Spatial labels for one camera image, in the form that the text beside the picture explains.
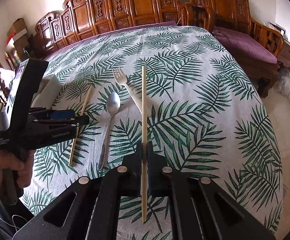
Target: tile floor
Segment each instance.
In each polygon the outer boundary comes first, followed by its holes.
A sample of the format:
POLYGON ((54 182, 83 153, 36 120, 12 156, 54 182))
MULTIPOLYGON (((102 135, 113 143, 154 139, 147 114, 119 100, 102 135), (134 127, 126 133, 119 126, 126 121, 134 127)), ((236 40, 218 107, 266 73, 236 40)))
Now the tile floor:
POLYGON ((270 92, 263 99, 271 119, 282 159, 283 179, 287 192, 278 231, 277 240, 282 240, 290 231, 290 102, 283 95, 270 92))

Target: metal spoon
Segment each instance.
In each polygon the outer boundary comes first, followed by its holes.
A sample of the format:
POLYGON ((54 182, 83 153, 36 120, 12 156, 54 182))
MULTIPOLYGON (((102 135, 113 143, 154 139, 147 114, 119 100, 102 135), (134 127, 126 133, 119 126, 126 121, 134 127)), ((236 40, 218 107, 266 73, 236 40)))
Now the metal spoon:
POLYGON ((116 92, 112 92, 106 101, 106 108, 107 108, 107 112, 110 114, 110 119, 109 119, 107 131, 106 131, 106 135, 104 138, 104 142, 103 142, 100 159, 98 160, 97 168, 99 171, 103 168, 104 163, 105 163, 110 123, 112 122, 114 115, 118 112, 120 106, 121 106, 121 100, 119 99, 118 94, 116 92))

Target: wooden chopstick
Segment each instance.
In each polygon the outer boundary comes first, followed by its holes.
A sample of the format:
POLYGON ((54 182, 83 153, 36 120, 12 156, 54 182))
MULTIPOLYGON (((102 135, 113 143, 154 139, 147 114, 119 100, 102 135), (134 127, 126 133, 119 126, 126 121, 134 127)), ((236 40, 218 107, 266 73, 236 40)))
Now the wooden chopstick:
MULTIPOLYGON (((86 105, 87 105, 89 96, 91 94, 91 91, 92 91, 92 86, 90 86, 89 89, 88 89, 88 91, 87 91, 86 98, 85 98, 85 101, 84 101, 84 104, 83 104, 83 107, 82 107, 82 110, 81 110, 81 114, 80 115, 83 115, 84 114, 84 111, 85 111, 85 108, 86 108, 86 105)), ((73 163, 74 149, 75 149, 75 144, 76 144, 76 140, 77 140, 78 130, 79 130, 79 127, 77 127, 76 138, 73 139, 72 148, 70 149, 68 166, 72 166, 72 163, 73 163)))
POLYGON ((146 111, 146 67, 142 67, 142 220, 143 223, 146 221, 147 213, 147 111, 146 111))

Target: palm leaf pattern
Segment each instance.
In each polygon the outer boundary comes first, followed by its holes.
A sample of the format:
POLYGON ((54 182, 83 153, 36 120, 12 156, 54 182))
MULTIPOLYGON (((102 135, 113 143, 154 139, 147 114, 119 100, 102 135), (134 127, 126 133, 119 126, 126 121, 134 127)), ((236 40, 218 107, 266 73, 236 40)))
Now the palm leaf pattern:
MULTIPOLYGON (((141 140, 141 115, 112 70, 121 67, 141 97, 141 70, 147 70, 148 140, 168 165, 188 177, 207 176, 275 233, 282 209, 282 165, 275 133, 255 88, 226 49, 205 29, 157 26, 81 41, 49 59, 45 75, 62 84, 53 109, 80 113, 90 86, 73 166, 72 141, 38 149, 33 183, 22 201, 37 214, 80 176, 92 179, 118 167, 141 140), (121 108, 110 127, 105 168, 97 164, 109 114, 106 101, 117 92, 121 108)), ((118 230, 131 240, 172 239, 168 198, 123 196, 118 230)))

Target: hand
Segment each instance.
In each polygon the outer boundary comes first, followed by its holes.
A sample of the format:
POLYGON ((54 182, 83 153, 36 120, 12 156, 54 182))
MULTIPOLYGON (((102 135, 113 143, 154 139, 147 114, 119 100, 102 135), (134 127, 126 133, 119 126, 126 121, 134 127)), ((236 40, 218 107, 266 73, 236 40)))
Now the hand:
POLYGON ((0 186, 3 181, 3 169, 9 168, 11 170, 18 171, 18 186, 20 188, 28 187, 33 174, 34 153, 35 150, 28 151, 28 157, 23 163, 16 158, 14 154, 0 151, 0 186))

